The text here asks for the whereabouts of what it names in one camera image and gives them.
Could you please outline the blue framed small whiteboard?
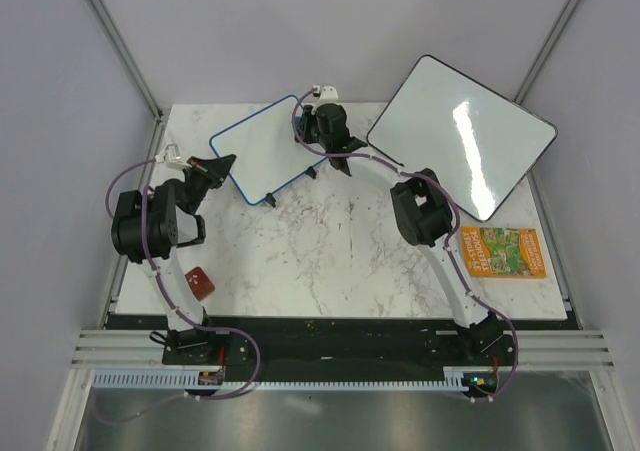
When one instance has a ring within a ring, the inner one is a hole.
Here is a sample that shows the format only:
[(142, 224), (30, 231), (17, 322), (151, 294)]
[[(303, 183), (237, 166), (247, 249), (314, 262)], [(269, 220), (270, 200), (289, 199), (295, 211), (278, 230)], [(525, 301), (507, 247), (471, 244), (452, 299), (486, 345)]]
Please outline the blue framed small whiteboard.
[(230, 177), (249, 206), (266, 202), (267, 193), (274, 195), (324, 161), (294, 140), (291, 118), (297, 102), (287, 95), (261, 105), (209, 139), (216, 156), (236, 155)]

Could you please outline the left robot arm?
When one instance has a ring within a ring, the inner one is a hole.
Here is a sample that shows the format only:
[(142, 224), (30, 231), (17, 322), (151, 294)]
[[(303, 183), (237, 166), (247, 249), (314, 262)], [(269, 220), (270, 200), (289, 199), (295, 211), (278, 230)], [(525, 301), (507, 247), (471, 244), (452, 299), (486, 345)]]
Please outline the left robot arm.
[(167, 331), (153, 331), (169, 360), (183, 355), (198, 364), (222, 366), (235, 343), (256, 355), (260, 350), (246, 332), (214, 327), (182, 270), (177, 250), (201, 245), (206, 224), (197, 210), (210, 190), (220, 188), (236, 160), (234, 154), (213, 159), (190, 157), (181, 179), (151, 189), (122, 192), (112, 215), (111, 239), (116, 252), (138, 266), (163, 301)]

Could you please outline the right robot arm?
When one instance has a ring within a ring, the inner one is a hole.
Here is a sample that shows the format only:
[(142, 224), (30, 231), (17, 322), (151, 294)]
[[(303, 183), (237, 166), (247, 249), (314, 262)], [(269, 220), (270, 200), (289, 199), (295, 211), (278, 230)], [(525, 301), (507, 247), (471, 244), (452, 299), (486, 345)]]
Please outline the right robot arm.
[(493, 354), (494, 345), (506, 343), (501, 327), (506, 324), (512, 347), (505, 352), (516, 366), (519, 342), (513, 323), (479, 298), (460, 257), (456, 235), (461, 219), (454, 200), (432, 170), (409, 172), (387, 161), (352, 136), (346, 120), (341, 105), (298, 103), (292, 112), (294, 140), (327, 158), (334, 169), (389, 192), (398, 231), (426, 257), (445, 292), (461, 336), (460, 357), (469, 364), (483, 363)]

